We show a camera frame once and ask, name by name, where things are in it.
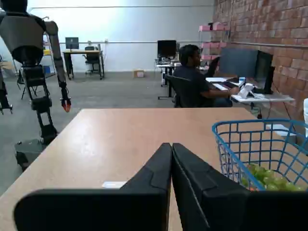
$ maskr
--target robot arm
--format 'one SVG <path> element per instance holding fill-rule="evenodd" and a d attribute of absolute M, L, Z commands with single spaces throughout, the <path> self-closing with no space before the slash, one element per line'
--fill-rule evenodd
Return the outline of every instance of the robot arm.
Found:
<path fill-rule="evenodd" d="M 56 67 L 56 71 L 58 74 L 59 86 L 61 88 L 62 107 L 65 109 L 66 112 L 69 112 L 71 108 L 71 101 L 67 95 L 64 65 L 61 57 L 60 43 L 58 38 L 58 26 L 54 21 L 45 22 L 45 25 L 46 25 L 46 33 L 48 34 L 51 43 L 54 65 Z"/>

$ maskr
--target small label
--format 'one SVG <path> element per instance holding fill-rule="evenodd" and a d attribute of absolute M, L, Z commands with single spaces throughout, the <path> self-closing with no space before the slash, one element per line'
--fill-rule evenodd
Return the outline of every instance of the small label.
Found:
<path fill-rule="evenodd" d="M 120 189 L 127 181 L 105 181 L 102 187 L 104 189 Z"/>

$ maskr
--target black shirt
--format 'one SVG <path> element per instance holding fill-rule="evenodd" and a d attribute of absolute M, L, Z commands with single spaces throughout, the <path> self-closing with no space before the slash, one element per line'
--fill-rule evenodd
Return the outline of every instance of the black shirt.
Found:
<path fill-rule="evenodd" d="M 199 70 L 194 67 L 179 66 L 173 73 L 174 76 L 189 79 L 194 85 L 198 93 L 198 97 L 195 98 L 196 107 L 211 107 L 213 100 L 202 96 L 200 93 L 209 91 L 210 88 L 205 81 L 205 75 L 202 75 Z"/>

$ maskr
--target humanoid robot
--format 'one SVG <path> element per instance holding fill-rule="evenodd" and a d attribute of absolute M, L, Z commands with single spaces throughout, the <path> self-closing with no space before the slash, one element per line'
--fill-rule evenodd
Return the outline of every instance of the humanoid robot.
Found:
<path fill-rule="evenodd" d="M 20 74 L 25 82 L 27 92 L 31 99 L 31 108 L 37 112 L 38 122 L 41 128 L 40 140 L 19 142 L 16 148 L 17 163 L 26 168 L 40 152 L 57 136 L 57 130 L 53 126 L 50 107 L 52 106 L 43 67 L 40 61 L 43 57 L 43 35 L 50 38 L 54 64 L 62 93 L 62 107 L 66 112 L 71 108 L 68 97 L 63 60 L 61 58 L 58 39 L 58 27 L 53 21 L 45 22 L 41 18 L 28 14 L 27 0 L 0 0 L 0 6 L 5 11 L 0 14 L 0 36 L 10 51 L 12 57 L 22 64 Z M 44 96 L 34 98 L 30 88 L 42 86 Z M 7 90 L 0 71 L 0 112 L 13 107 L 6 97 Z M 44 125 L 42 114 L 46 113 L 49 124 Z"/>

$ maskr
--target man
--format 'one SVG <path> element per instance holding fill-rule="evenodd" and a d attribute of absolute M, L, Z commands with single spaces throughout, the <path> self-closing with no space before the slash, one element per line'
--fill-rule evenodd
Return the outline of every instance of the man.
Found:
<path fill-rule="evenodd" d="M 205 75 L 202 75 L 197 67 L 200 66 L 200 49 L 195 45 L 186 45 L 180 49 L 179 66 L 173 73 L 176 77 L 189 79 L 195 85 L 200 93 L 196 107 L 232 107 L 231 95 L 239 92 L 238 88 L 230 90 L 211 89 L 205 81 Z"/>

